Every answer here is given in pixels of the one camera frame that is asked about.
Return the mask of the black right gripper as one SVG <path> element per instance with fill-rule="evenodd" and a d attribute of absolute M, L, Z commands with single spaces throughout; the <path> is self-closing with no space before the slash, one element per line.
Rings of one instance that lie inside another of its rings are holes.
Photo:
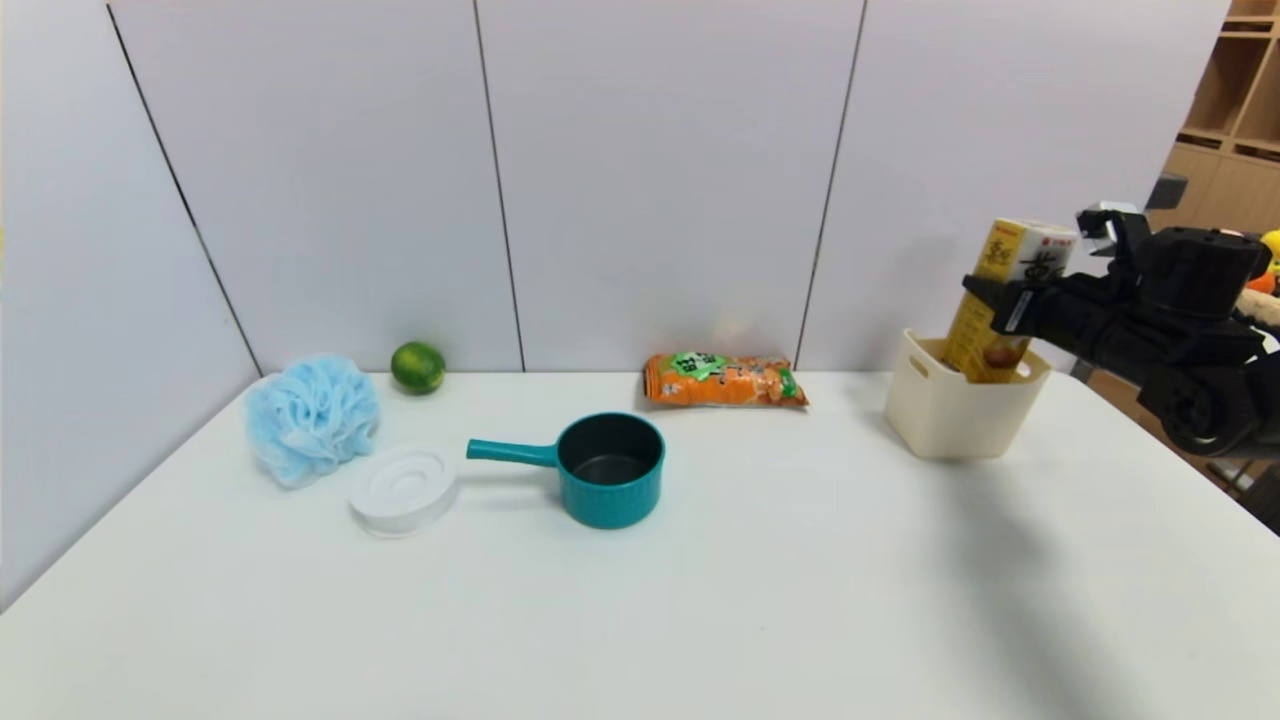
<path fill-rule="evenodd" d="M 1050 281 L 965 274 L 963 287 L 995 313 L 993 331 L 1043 340 L 1069 354 L 1089 354 L 1111 318 L 1097 279 L 1083 274 Z"/>

